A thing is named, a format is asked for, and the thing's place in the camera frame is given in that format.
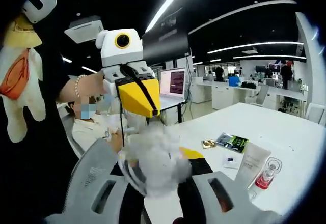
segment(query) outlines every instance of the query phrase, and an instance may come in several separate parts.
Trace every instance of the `white plush toy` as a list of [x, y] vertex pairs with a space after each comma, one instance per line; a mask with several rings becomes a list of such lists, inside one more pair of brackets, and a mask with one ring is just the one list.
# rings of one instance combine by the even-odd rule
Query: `white plush toy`
[[45, 119], [45, 103], [39, 87], [43, 80], [42, 59], [32, 48], [42, 42], [32, 25], [20, 16], [9, 27], [0, 51], [0, 96], [8, 118], [8, 136], [13, 143], [27, 134], [23, 108], [36, 121]]

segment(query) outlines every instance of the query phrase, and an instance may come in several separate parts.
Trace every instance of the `ceiling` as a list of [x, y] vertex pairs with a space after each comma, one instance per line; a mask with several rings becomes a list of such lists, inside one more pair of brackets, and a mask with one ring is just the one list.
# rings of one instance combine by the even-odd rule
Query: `ceiling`
[[[94, 41], [75, 44], [64, 30], [70, 22], [80, 18], [97, 15], [101, 17], [105, 29], [134, 28], [142, 36], [157, 10], [165, 0], [58, 0], [51, 13], [55, 21], [38, 28], [43, 36], [56, 41], [62, 55], [72, 63], [66, 63], [66, 72], [79, 75], [90, 72], [82, 66], [95, 71], [101, 69], [100, 51]], [[165, 17], [180, 7], [185, 9], [189, 21], [189, 31], [235, 9], [253, 4], [255, 1], [269, 0], [175, 0], [165, 11]], [[234, 55], [246, 55], [240, 50], [207, 55], [210, 50], [229, 46], [264, 42], [297, 41], [297, 27], [293, 6], [270, 6], [247, 10], [221, 19], [189, 36], [189, 43], [195, 55], [194, 62], [214, 58], [230, 59]], [[260, 46], [260, 54], [295, 55], [294, 46]]]

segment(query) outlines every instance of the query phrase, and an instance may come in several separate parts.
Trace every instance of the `bracelet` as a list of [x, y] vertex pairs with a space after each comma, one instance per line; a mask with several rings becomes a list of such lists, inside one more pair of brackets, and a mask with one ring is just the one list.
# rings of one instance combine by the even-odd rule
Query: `bracelet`
[[76, 82], [75, 82], [75, 92], [76, 92], [76, 96], [77, 96], [77, 98], [80, 98], [80, 94], [79, 94], [79, 92], [78, 92], [78, 84], [79, 84], [79, 81], [80, 81], [80, 79], [82, 79], [83, 77], [85, 77], [86, 75], [80, 75], [78, 78], [77, 78], [77, 80], [76, 80]]

